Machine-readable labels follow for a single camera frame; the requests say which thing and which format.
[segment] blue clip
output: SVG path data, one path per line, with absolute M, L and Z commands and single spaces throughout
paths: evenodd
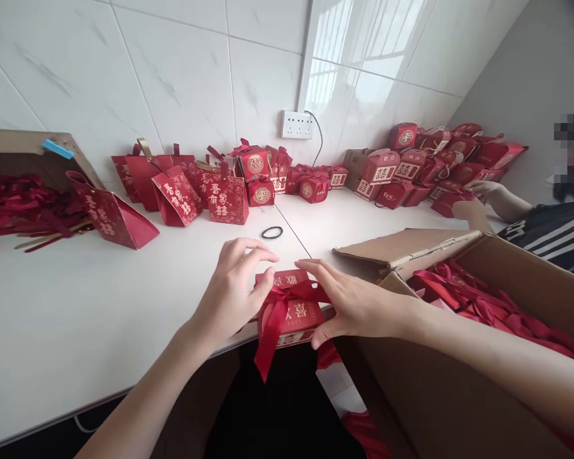
M 75 157 L 75 154 L 72 153 L 72 151 L 65 149 L 64 147 L 62 147 L 61 145 L 56 144 L 55 142 L 53 142 L 52 140 L 45 140 L 43 142 L 43 148 L 52 151 L 53 153 L 57 153 L 60 156 L 65 157 L 66 159 L 72 159 Z

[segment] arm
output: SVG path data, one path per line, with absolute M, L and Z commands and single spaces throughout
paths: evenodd
M 475 368 L 574 435 L 573 359 L 417 298 L 389 292 L 324 261 L 300 260 L 296 265 L 317 278 L 337 311 L 335 318 L 315 330 L 315 349 L 341 335 L 416 342 Z
M 469 183 L 465 189 L 487 197 L 495 213 L 506 223 L 523 220 L 534 208 L 530 203 L 515 196 L 501 184 L 477 180 Z
M 150 457 L 172 406 L 195 371 L 260 309 L 274 283 L 274 268 L 252 292 L 247 284 L 260 261 L 279 258 L 260 241 L 224 244 L 217 268 L 193 317 L 151 369 L 111 413 L 75 459 Z

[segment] black and white striped shirt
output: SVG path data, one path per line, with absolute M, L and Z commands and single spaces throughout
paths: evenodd
M 574 202 L 539 205 L 498 235 L 574 273 Z

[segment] white stripe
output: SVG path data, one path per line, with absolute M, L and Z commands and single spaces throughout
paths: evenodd
M 553 239 L 555 236 L 559 236 L 561 233 L 565 232 L 566 230 L 570 229 L 572 226 L 574 226 L 574 220 L 567 222 L 564 226 L 561 226 L 560 228 L 557 228 L 554 231 L 551 231 L 549 234 L 542 236 L 541 238 L 538 238 L 537 240 L 535 240 L 534 242 L 532 242 L 531 244 L 527 244 L 525 247 L 523 247 L 525 250 L 530 251 L 531 249 L 533 249 L 534 247 L 536 247 L 538 244 L 542 244 L 544 241 L 547 241 L 549 239 Z
M 574 231 L 572 231 L 570 234 L 567 234 L 567 235 L 557 239 L 556 241 L 551 242 L 548 245 L 545 245 L 541 249 L 534 250 L 532 253 L 535 253 L 536 255 L 542 255 L 544 252 L 547 252 L 547 251 L 551 250 L 553 247 L 557 247 L 558 245 L 561 245 L 564 242 L 569 241 L 570 239 L 574 239 Z
M 542 258 L 542 259 L 545 259 L 545 260 L 550 260 L 551 258 L 555 258 L 556 256 L 562 255 L 562 254 L 564 254 L 564 253 L 566 253 L 566 252 L 570 252 L 570 251 L 572 251 L 572 250 L 574 250 L 574 242 L 573 242 L 572 244 L 570 244 L 570 245 L 566 245 L 566 247 L 562 247 L 562 248 L 559 249 L 559 250 L 556 250 L 556 251 L 554 251 L 554 252 L 551 252 L 551 253 L 548 254 L 548 255 L 544 255 L 544 257 L 541 257 L 541 258 Z

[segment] person's right hand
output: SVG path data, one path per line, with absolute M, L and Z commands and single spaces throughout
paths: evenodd
M 314 331 L 313 349 L 342 335 L 403 337 L 421 302 L 340 272 L 323 260 L 303 259 L 295 265 L 316 277 L 336 310 L 336 317 Z
M 481 196 L 488 196 L 495 193 L 497 190 L 504 188 L 504 185 L 496 182 L 488 182 L 486 180 L 475 180 L 464 186 L 466 191 L 479 194 Z

